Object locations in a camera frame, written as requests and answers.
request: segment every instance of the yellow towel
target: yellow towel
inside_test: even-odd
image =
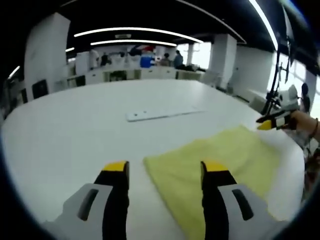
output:
[[[259,136],[238,126],[143,162],[162,199],[190,240],[205,239],[200,161],[225,165],[237,183],[266,197],[280,154]]]

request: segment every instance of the ceiling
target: ceiling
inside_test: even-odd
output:
[[[74,53],[89,49],[92,42],[114,40],[115,34],[131,34],[132,39],[176,44],[192,42],[173,35],[146,31],[109,31],[74,37],[74,34],[80,32],[114,27],[160,29],[212,42],[214,34],[228,33],[235,37],[239,44],[273,51],[274,45],[269,33],[249,0],[186,0],[189,4],[181,1],[183,0],[147,3],[142,0],[28,0],[19,3],[19,7],[15,6],[17,4],[15,1],[6,2],[7,5],[4,7],[6,14],[0,14],[2,22],[7,23],[2,35],[4,39],[2,39],[0,80],[7,78],[18,65],[21,66],[18,74],[23,77],[28,34],[36,23],[54,12],[71,21],[67,48],[74,47]],[[279,32],[284,38],[285,20],[279,2],[277,0],[257,0],[257,2],[274,32]],[[314,6],[307,5],[302,0],[296,0],[295,5],[305,15],[311,29],[305,30],[294,14],[288,14],[299,48],[297,58],[311,68],[315,66],[317,56],[315,42],[320,41],[319,26],[316,25],[320,23],[320,18],[313,10]],[[210,15],[216,16],[225,24]]]

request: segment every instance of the window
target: window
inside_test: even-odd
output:
[[[195,43],[191,63],[208,69],[210,62],[211,42]]]
[[[287,64],[288,64],[288,59],[289,59],[288,56],[286,56],[284,54],[280,54],[279,64],[281,65],[281,63],[282,63],[282,67],[286,68]],[[271,68],[271,72],[270,72],[270,78],[269,78],[269,82],[268,82],[268,86],[267,86],[268,91],[270,91],[271,87],[272,87],[272,83],[273,83],[274,75],[275,75],[275,70],[276,70],[276,64],[277,64],[277,54],[274,53],[273,60],[272,60],[272,68]],[[302,84],[306,80],[306,66],[303,65],[299,61],[294,61],[293,64],[291,65],[291,67],[289,68],[289,75],[288,75],[288,80],[286,83],[285,83],[286,71],[282,70],[280,73],[280,76],[281,76],[281,82],[279,85],[279,91],[286,91],[292,85],[294,85],[297,92],[298,92],[298,96],[301,97],[301,87],[302,87]],[[277,88],[278,81],[279,81],[279,73],[278,73],[277,80],[275,83],[275,89]]]
[[[180,54],[183,57],[183,64],[187,64],[187,59],[188,59],[188,49],[189,49],[189,44],[179,44],[176,46],[176,49],[180,51]]]
[[[313,118],[320,119],[320,76],[316,78],[315,95],[310,115]]]

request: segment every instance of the human arm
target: human arm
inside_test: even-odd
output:
[[[320,142],[320,124],[317,119],[298,110],[291,113],[291,117],[297,121],[296,128],[298,130],[306,131],[310,135],[314,133],[314,139]]]

